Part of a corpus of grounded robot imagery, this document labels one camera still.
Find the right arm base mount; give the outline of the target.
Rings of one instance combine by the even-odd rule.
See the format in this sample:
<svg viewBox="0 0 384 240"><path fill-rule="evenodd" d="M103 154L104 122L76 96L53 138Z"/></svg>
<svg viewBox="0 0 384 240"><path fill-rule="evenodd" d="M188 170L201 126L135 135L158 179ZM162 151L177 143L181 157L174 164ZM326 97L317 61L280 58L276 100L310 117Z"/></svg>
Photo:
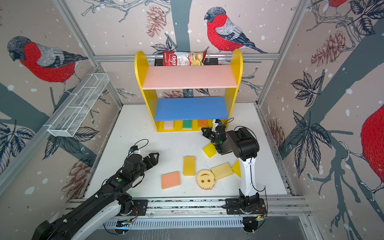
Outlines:
<svg viewBox="0 0 384 240"><path fill-rule="evenodd" d="M264 199L259 198L258 201L254 201L249 205L242 204L239 198L228 198L225 199L223 208L226 210L228 215L266 215L267 205Z"/></svg>

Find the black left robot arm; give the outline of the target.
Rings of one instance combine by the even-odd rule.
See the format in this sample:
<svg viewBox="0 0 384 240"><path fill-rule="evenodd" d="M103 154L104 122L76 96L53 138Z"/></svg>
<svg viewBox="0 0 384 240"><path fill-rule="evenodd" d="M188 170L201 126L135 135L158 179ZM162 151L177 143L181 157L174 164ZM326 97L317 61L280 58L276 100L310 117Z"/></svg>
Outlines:
<svg viewBox="0 0 384 240"><path fill-rule="evenodd" d="M102 224L117 216L139 216L133 197L127 193L136 187L134 182L159 162L159 153L146 157L130 154L117 172L78 207L52 223L42 222L35 230L33 240L84 240Z"/></svg>

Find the orange scouring sponge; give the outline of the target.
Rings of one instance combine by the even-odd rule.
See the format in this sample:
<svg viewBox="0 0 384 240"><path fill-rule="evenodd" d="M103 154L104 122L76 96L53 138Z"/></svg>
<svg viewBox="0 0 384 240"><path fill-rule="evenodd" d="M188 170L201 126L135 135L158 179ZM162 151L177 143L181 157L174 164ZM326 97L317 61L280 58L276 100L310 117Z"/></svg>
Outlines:
<svg viewBox="0 0 384 240"><path fill-rule="evenodd" d="M198 120L198 128L207 128L208 127L208 121L207 120Z"/></svg>

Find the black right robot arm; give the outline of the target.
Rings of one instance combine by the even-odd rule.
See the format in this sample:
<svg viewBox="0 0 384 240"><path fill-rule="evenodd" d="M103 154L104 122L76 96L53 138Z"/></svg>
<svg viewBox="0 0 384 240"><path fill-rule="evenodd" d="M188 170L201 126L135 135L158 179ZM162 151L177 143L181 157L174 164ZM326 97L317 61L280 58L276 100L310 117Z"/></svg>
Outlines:
<svg viewBox="0 0 384 240"><path fill-rule="evenodd" d="M202 128L202 134L214 145L220 155L233 153L240 160L241 187L239 203L241 209L250 212L251 208L260 203L259 190L256 188L256 157L260 151L259 142L247 127L237 126L226 131L225 125Z"/></svg>

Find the pale pink sponge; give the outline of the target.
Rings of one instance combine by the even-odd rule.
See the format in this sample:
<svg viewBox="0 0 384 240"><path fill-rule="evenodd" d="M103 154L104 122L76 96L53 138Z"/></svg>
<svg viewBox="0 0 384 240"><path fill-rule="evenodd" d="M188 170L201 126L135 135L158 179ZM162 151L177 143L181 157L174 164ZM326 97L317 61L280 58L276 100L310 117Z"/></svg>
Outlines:
<svg viewBox="0 0 384 240"><path fill-rule="evenodd" d="M164 130L173 130L174 129L174 121L164 121Z"/></svg>

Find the green scouring sponge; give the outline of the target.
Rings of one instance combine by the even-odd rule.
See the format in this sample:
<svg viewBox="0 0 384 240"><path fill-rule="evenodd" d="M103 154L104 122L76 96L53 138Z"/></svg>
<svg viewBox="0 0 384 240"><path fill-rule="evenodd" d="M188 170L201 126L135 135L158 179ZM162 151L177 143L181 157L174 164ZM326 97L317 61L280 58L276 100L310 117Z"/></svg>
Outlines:
<svg viewBox="0 0 384 240"><path fill-rule="evenodd" d="M193 121L192 120L184 120L183 121L183 129L184 130L190 130L193 128Z"/></svg>

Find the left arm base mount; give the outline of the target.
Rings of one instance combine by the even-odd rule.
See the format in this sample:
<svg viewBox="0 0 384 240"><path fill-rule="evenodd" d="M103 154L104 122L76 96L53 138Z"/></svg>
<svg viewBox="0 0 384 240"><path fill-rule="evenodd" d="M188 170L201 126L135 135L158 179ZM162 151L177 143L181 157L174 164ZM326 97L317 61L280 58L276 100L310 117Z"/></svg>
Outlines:
<svg viewBox="0 0 384 240"><path fill-rule="evenodd" d="M133 199L121 205L119 216L140 217L145 216L148 208L148 200Z"/></svg>

